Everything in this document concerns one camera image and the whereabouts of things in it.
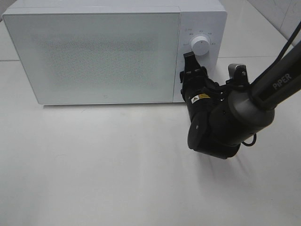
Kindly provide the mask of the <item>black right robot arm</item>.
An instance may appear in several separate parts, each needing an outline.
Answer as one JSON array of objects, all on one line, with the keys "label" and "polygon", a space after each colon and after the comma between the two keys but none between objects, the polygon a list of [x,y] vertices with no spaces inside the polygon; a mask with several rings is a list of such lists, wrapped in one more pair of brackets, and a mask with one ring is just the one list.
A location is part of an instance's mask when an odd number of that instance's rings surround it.
[{"label": "black right robot arm", "polygon": [[188,108],[188,147],[213,157],[234,156],[250,137],[269,126],[278,104],[301,88],[301,47],[284,47],[253,82],[244,64],[230,64],[224,85],[212,81],[192,52],[184,55],[181,94]]}]

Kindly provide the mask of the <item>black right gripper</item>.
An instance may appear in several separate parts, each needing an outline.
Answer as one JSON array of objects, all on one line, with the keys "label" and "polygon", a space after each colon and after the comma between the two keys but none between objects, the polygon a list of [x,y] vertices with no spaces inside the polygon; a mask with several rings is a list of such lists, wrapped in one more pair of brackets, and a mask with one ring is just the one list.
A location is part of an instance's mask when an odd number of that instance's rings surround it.
[{"label": "black right gripper", "polygon": [[207,69],[200,66],[195,54],[184,56],[184,71],[180,72],[181,95],[187,106],[215,106],[226,98],[224,86],[211,80]]}]

